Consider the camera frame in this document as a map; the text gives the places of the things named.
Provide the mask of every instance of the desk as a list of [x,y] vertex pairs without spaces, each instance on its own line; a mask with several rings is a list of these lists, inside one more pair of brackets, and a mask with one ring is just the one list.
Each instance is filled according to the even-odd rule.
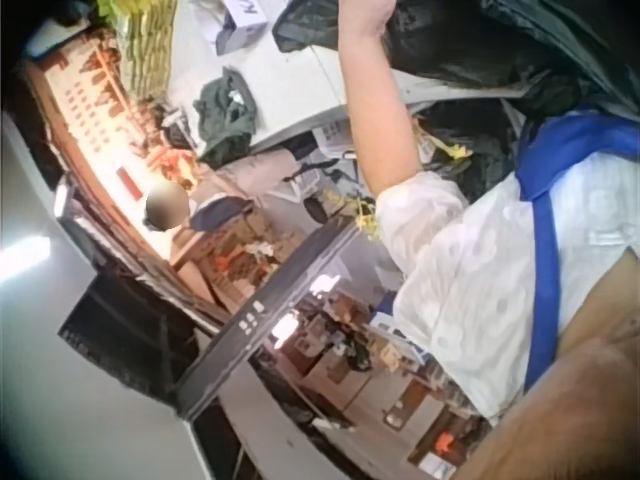
[[[346,117],[342,73],[335,51],[310,47],[283,54],[270,28],[286,0],[260,0],[269,29],[254,45],[218,57],[201,33],[189,0],[178,0],[174,20],[168,98],[185,109],[199,150],[198,114],[193,108],[202,87],[222,75],[224,66],[238,70],[258,105],[258,126],[252,144],[268,148],[298,133]],[[519,89],[470,90],[452,88],[437,80],[395,72],[405,103],[429,103],[472,97],[518,97]]]

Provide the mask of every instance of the white blouse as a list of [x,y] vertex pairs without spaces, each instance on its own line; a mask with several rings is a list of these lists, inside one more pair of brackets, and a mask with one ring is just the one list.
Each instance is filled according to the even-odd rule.
[[[470,207],[458,187],[420,173],[377,201],[382,241],[407,275],[394,305],[478,411],[496,420],[522,393],[535,255],[531,204],[512,174]],[[563,331],[628,247],[640,252],[640,167],[594,154],[551,190]]]

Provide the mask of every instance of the white shirt sleeve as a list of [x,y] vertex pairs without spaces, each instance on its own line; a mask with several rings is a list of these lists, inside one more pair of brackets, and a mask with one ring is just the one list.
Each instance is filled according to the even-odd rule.
[[422,247],[467,205],[454,182],[433,172],[420,172],[378,196],[376,216],[382,242],[405,275],[413,271]]

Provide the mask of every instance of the hand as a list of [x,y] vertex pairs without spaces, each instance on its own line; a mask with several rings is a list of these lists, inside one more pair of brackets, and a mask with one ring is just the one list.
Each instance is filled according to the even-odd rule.
[[340,42],[376,39],[385,27],[397,0],[340,0],[338,31]]

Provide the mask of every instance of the boxes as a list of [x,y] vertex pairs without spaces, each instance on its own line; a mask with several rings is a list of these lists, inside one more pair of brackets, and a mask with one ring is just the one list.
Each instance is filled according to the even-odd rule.
[[217,55],[255,43],[268,20],[258,0],[191,1],[202,33]]

